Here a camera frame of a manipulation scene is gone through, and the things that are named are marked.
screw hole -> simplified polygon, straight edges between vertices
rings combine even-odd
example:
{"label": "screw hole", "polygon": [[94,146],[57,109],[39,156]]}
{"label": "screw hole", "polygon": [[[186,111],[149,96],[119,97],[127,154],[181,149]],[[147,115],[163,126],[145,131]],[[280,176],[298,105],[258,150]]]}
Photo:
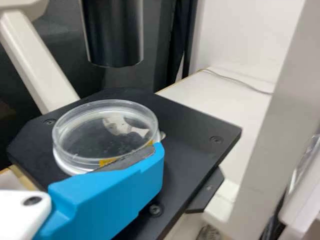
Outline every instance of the screw hole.
{"label": "screw hole", "polygon": [[163,213],[163,208],[160,205],[152,204],[149,206],[149,213],[153,217],[159,217]]}
{"label": "screw hole", "polygon": [[41,200],[42,200],[42,198],[39,196],[31,196],[23,202],[23,205],[32,206],[32,205],[39,203]]}
{"label": "screw hole", "polygon": [[213,144],[222,144],[224,142],[224,139],[220,136],[212,136],[210,137],[210,142]]}
{"label": "screw hole", "polygon": [[47,124],[47,125],[52,125],[52,124],[54,124],[55,122],[56,122],[55,119],[47,119],[47,120],[44,121],[44,123]]}

black stage plate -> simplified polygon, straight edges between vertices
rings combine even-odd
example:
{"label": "black stage plate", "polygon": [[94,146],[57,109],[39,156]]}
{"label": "black stage plate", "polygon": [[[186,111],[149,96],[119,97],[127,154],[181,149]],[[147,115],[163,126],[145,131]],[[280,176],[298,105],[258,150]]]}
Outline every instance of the black stage plate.
{"label": "black stage plate", "polygon": [[163,213],[151,216],[147,206],[115,237],[161,239],[236,144],[241,129],[153,93],[109,88],[29,121],[7,148],[9,159],[42,190],[68,178],[52,153],[52,123],[76,106],[104,99],[130,100],[147,106],[157,116],[160,130],[166,133],[162,141],[163,186],[152,201],[163,208]]}

petri dish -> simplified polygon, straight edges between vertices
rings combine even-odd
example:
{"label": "petri dish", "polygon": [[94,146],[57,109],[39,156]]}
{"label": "petri dish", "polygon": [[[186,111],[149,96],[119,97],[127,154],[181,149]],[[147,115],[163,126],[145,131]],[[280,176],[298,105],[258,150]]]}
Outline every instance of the petri dish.
{"label": "petri dish", "polygon": [[160,142],[156,115],[139,103],[108,99],[65,113],[52,130],[53,155],[68,175],[84,174]]}

white panel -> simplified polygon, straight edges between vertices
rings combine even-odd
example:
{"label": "white panel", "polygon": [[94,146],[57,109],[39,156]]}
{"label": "white panel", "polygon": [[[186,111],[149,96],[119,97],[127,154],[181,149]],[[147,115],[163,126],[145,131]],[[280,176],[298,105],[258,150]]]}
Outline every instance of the white panel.
{"label": "white panel", "polygon": [[306,0],[229,218],[211,201],[204,218],[237,240],[256,240],[320,124],[320,1]]}
{"label": "white panel", "polygon": [[304,0],[199,0],[190,73],[209,66],[276,82]]}

cable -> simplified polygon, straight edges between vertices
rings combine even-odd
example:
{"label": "cable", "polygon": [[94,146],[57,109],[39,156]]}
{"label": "cable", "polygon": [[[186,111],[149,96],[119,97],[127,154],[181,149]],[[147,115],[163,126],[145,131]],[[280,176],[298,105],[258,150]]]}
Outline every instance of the cable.
{"label": "cable", "polygon": [[215,75],[215,76],[220,77],[220,78],[225,79],[225,80],[236,82],[238,84],[241,84],[241,85],[245,86],[248,89],[251,89],[251,90],[256,91],[258,93],[261,93],[261,94],[265,94],[265,95],[272,95],[273,94],[273,92],[260,90],[260,89],[254,87],[254,86],[251,86],[250,84],[248,84],[248,83],[246,83],[244,81],[241,81],[241,80],[229,77],[229,76],[221,75],[221,74],[219,74],[219,73],[217,73],[215,71],[212,71],[210,69],[207,69],[207,68],[199,69],[197,72],[205,72],[207,74]]}

